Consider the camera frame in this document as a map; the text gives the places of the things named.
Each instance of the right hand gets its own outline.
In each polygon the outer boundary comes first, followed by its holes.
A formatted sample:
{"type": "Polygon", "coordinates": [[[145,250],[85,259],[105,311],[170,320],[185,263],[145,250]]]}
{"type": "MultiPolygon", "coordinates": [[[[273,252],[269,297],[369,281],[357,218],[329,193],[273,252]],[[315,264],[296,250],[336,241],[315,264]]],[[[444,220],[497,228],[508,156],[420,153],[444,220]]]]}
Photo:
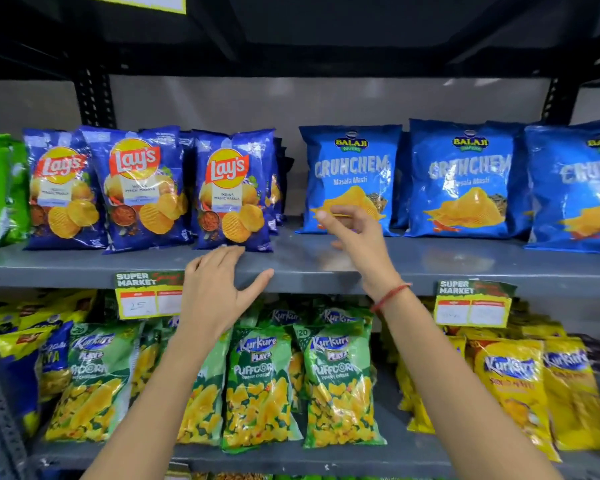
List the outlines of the right hand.
{"type": "Polygon", "coordinates": [[[321,210],[315,218],[338,238],[332,245],[349,254],[362,275],[363,290],[377,302],[403,283],[386,250],[382,226],[355,205],[334,205],[331,211],[349,217],[333,217],[321,210]]]}

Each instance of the left hand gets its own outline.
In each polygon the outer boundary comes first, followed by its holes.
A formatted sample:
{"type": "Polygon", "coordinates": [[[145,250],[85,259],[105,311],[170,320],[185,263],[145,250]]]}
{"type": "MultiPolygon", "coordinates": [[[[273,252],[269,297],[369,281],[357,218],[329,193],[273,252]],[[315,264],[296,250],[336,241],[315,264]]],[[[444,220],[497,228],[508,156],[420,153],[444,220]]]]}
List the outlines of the left hand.
{"type": "Polygon", "coordinates": [[[210,346],[229,329],[264,291],[273,269],[261,272],[245,290],[233,285],[235,265],[242,246],[224,246],[193,259],[184,271],[178,334],[188,339],[202,336],[210,346]]]}

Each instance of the hand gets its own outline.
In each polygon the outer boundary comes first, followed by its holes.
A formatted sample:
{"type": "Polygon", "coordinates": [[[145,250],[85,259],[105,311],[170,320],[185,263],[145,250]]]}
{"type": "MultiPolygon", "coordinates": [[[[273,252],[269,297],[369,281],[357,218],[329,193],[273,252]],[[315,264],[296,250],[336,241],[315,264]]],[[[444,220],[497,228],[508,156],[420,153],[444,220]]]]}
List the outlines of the hand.
{"type": "Polygon", "coordinates": [[[264,291],[273,269],[258,275],[245,290],[233,285],[235,265],[244,247],[224,246],[193,259],[184,271],[182,311],[178,334],[187,338],[202,336],[212,347],[264,291]]]}
{"type": "Polygon", "coordinates": [[[349,254],[371,299],[378,301],[400,286],[403,281],[391,263],[380,223],[355,205],[334,205],[331,211],[350,217],[336,218],[321,210],[315,218],[338,238],[332,245],[349,254]]]}

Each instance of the person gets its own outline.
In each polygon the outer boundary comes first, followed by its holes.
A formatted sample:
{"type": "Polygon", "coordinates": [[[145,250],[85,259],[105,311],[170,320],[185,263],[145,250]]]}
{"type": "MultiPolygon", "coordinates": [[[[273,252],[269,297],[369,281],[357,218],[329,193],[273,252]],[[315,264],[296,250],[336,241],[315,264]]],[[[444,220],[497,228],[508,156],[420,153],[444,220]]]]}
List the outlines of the person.
{"type": "MultiPolygon", "coordinates": [[[[348,253],[363,290],[378,303],[403,284],[380,224],[358,207],[334,207],[332,212],[349,217],[318,212],[317,218],[336,236],[334,247],[348,253]]],[[[187,265],[178,329],[144,392],[84,480],[164,477],[202,362],[273,276],[273,269],[264,270],[247,289],[236,290],[235,265],[243,252],[239,246],[218,248],[187,265]]],[[[562,478],[503,412],[408,288],[389,298],[382,312],[458,478],[562,478]]]]}

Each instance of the red bracelet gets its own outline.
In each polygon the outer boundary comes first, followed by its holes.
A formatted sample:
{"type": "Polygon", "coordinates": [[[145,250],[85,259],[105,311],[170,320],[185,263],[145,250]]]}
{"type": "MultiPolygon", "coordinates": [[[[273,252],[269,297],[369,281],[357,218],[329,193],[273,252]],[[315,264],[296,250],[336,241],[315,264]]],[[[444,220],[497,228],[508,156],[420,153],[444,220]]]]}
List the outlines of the red bracelet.
{"type": "Polygon", "coordinates": [[[400,286],[396,286],[394,289],[389,291],[389,293],[384,295],[384,297],[382,297],[382,299],[380,301],[378,301],[374,306],[369,308],[369,310],[371,311],[371,313],[376,313],[380,308],[382,308],[384,306],[384,304],[387,301],[389,301],[391,298],[393,298],[398,293],[400,293],[400,291],[404,290],[405,288],[408,288],[411,285],[412,285],[412,283],[403,283],[400,286]]]}

